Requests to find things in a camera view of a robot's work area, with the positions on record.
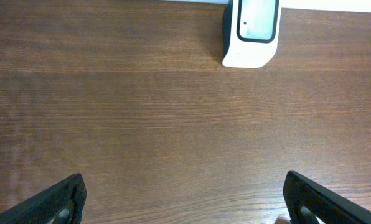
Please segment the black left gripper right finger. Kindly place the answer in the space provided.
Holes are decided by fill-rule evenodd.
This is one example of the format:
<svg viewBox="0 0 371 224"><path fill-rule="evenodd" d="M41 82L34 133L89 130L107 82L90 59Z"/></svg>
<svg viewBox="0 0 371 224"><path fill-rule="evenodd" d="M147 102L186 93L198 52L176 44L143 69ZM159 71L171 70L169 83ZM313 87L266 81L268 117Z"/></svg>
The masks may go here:
<svg viewBox="0 0 371 224"><path fill-rule="evenodd" d="M291 223L371 224L371 211L295 171L289 171L283 195Z"/></svg>

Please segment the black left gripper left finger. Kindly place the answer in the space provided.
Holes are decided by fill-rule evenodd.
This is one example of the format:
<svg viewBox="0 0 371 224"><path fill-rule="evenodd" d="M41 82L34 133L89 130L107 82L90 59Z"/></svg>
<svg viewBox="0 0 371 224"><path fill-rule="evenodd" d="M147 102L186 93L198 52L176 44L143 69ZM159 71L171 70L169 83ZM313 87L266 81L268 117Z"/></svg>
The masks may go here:
<svg viewBox="0 0 371 224"><path fill-rule="evenodd" d="M79 224L87 198L81 174L73 174L0 213L0 223Z"/></svg>

